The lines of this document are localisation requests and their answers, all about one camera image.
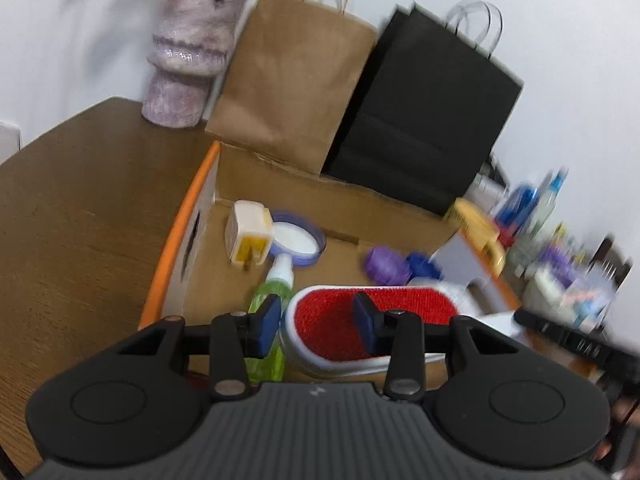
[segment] red bristle pad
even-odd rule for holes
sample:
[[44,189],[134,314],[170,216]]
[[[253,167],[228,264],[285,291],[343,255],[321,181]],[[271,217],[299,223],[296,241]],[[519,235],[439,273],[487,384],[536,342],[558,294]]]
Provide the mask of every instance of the red bristle pad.
[[327,288],[308,293],[298,303],[294,322],[303,343],[329,361],[367,359],[353,324],[351,300],[364,291],[380,310],[401,309],[420,315],[425,323],[448,324],[458,314],[441,292],[432,288]]

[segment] purple yarn ball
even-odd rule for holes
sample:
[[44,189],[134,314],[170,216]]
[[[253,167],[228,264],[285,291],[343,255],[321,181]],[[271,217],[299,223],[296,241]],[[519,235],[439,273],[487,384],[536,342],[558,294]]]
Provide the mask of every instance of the purple yarn ball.
[[370,250],[363,266],[376,285],[406,285],[411,278],[411,269],[404,256],[386,246]]

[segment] chair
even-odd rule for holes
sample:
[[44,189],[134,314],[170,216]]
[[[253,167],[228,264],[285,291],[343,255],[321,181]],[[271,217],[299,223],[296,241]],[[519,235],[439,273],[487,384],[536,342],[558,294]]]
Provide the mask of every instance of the chair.
[[589,261],[589,268],[591,269],[596,262],[602,264],[604,273],[613,280],[617,289],[625,281],[633,266],[633,261],[630,258],[625,262],[622,261],[620,254],[613,248],[614,240],[615,238],[612,234],[604,238],[593,258]]

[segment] yellow and white container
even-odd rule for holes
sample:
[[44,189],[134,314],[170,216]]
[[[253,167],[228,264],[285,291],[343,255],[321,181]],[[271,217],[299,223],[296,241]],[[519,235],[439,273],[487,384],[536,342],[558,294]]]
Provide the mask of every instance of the yellow and white container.
[[231,263],[264,263],[273,243],[271,213],[259,202],[237,200],[225,228],[226,254]]

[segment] wall outlet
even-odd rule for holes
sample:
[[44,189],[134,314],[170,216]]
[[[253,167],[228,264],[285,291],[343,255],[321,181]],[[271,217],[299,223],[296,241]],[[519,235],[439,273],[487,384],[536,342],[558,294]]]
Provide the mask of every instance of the wall outlet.
[[0,164],[20,151],[20,128],[0,121]]

